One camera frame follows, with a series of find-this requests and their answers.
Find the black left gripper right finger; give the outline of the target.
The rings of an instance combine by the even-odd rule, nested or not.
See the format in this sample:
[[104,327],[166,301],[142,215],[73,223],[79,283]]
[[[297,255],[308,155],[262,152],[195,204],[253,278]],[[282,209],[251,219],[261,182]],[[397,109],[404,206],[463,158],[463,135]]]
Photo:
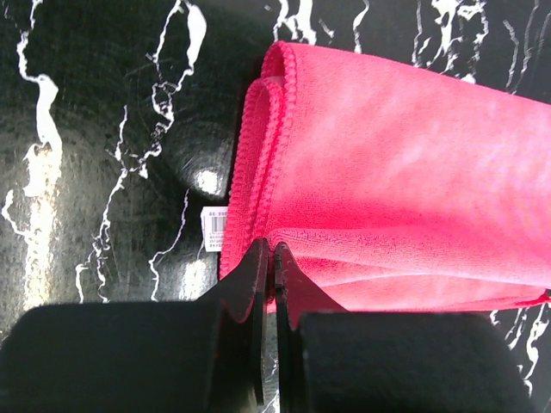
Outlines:
[[473,313],[346,311],[275,249],[283,412],[531,412],[512,354]]

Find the red towel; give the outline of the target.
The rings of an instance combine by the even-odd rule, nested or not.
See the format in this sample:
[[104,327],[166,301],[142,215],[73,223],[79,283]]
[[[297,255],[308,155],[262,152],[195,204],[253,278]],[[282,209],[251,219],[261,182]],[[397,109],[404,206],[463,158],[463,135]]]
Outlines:
[[360,311],[550,300],[550,107],[279,41],[245,97],[220,275],[251,243]]

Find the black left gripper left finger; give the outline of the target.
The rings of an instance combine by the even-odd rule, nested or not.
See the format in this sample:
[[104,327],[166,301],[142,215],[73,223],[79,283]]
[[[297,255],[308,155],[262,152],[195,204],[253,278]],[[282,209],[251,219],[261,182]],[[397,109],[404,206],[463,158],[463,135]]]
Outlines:
[[45,305],[1,347],[4,412],[253,412],[269,247],[193,301]]

